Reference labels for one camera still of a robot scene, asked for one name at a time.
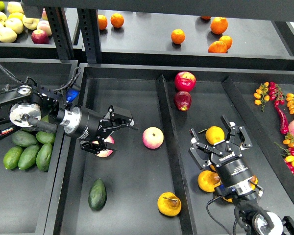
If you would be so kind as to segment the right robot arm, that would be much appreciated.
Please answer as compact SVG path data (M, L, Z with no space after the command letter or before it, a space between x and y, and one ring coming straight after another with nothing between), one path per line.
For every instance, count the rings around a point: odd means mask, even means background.
M196 131L190 129L191 157L201 170L212 165L216 173L210 181L216 196L207 205L219 198L232 200L235 216L233 235L236 226L248 235L294 235L291 217L280 218L258 204L264 190L252 181L253 173L242 154L252 147L245 127L229 122L226 116L221 119L227 128L227 136L212 145L201 143Z

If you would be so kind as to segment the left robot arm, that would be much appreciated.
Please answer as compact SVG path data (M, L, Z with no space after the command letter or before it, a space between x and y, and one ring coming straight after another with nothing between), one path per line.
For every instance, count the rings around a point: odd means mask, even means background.
M76 67L67 84L58 89L45 89L27 77L19 80L0 64L0 70L18 83L18 86L0 92L0 140L20 128L56 133L63 126L67 136L80 141L82 150L99 154L110 150L105 140L114 131L134 126L129 110L109 106L106 115L72 104L74 83L81 68Z

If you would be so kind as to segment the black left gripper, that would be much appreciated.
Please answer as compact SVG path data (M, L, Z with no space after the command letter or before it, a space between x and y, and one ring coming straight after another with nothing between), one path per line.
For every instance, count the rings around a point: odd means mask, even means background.
M105 143L104 139L113 131L125 127L134 127L132 113L124 108L110 105L108 113L101 116L99 113L82 107L75 106L73 111L77 113L77 125L73 129L73 137L80 141L80 148L84 151L98 154L102 150L111 149L111 143Z

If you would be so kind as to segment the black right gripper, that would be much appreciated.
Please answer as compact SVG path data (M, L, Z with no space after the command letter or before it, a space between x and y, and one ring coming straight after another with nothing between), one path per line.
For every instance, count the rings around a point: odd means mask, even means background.
M253 144L244 126L237 126L226 115L222 115L221 120L228 130L225 142L213 146L203 144L199 142L195 130L190 128L192 138L189 154L199 169L212 164L225 188L234 188L237 193L250 193L252 187L249 180L253 173L242 151L250 149Z

